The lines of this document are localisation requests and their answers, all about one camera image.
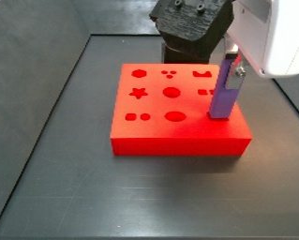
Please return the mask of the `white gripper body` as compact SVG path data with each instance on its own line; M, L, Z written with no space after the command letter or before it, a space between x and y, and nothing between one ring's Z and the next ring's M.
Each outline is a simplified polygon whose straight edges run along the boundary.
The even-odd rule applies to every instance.
M299 74L299 0L235 0L229 34L263 78Z

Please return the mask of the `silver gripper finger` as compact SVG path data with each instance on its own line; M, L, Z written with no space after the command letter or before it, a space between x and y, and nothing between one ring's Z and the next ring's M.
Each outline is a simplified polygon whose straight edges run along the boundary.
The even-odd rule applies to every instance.
M237 90L241 88L247 72L243 66L242 55L238 55L235 60L230 63L230 70L226 79L226 89Z
M238 55L239 48L230 35L225 35L225 58L234 59Z

